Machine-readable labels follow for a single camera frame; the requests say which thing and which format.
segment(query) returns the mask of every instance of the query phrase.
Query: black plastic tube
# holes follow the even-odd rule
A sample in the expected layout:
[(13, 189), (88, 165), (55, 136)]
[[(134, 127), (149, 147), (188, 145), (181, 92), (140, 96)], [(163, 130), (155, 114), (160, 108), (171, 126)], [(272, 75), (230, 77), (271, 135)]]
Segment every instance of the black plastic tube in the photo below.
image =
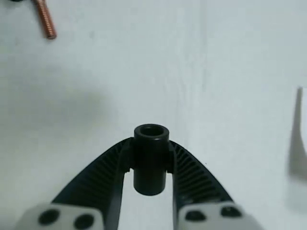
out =
[(143, 195), (153, 196), (165, 188), (168, 139), (168, 129), (160, 125), (146, 124), (134, 130), (134, 188)]

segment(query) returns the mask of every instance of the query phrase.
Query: white table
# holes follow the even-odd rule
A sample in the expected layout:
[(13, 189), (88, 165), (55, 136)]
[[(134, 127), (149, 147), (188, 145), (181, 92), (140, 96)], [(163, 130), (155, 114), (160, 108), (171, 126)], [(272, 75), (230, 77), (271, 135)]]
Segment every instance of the white table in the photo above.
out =
[[(0, 1), (0, 229), (49, 202), (144, 123), (169, 128), (267, 230), (307, 225), (305, 156), (290, 156), (307, 86), (304, 0)], [(119, 229), (172, 229), (172, 183), (124, 183)]]

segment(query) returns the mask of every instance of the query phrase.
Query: cylinder opening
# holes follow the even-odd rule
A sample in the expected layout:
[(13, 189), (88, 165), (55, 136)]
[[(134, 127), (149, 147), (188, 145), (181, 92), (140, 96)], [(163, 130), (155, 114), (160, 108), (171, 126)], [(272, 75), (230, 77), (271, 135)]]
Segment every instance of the cylinder opening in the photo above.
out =
[(156, 137), (164, 133), (163, 127), (155, 125), (143, 126), (140, 131), (143, 135), (150, 137)]

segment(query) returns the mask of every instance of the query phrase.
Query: mounting hole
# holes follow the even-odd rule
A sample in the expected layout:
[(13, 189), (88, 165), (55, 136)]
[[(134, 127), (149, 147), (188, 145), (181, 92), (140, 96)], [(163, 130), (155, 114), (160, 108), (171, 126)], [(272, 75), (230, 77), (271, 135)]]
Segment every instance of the mounting hole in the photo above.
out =
[(222, 208), (221, 216), (222, 217), (237, 218), (237, 217), (241, 217), (242, 213), (233, 206), (226, 206), (226, 207)]
[(39, 218), (38, 218), (38, 223), (40, 225), (50, 225), (56, 222), (59, 218), (59, 210), (57, 209), (49, 209), (45, 212), (43, 212)]
[(75, 220), (74, 226), (78, 230), (84, 230), (91, 227), (93, 223), (94, 217), (91, 214), (83, 214)]
[(156, 137), (164, 133), (164, 129), (161, 126), (148, 125), (141, 127), (141, 133), (146, 136)]
[(186, 214), (186, 220), (188, 221), (205, 221), (206, 220), (206, 217), (205, 215), (200, 212), (200, 211), (189, 211), (187, 212)]

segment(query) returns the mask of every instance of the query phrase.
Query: copper screw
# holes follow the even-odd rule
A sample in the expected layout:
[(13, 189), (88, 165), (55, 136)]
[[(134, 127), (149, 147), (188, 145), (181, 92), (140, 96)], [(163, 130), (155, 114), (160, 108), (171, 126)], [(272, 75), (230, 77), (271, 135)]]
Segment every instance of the copper screw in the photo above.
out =
[(52, 23), (46, 0), (33, 0), (33, 2), (36, 5), (36, 9), (42, 21), (47, 39), (55, 39), (57, 37), (57, 33)]

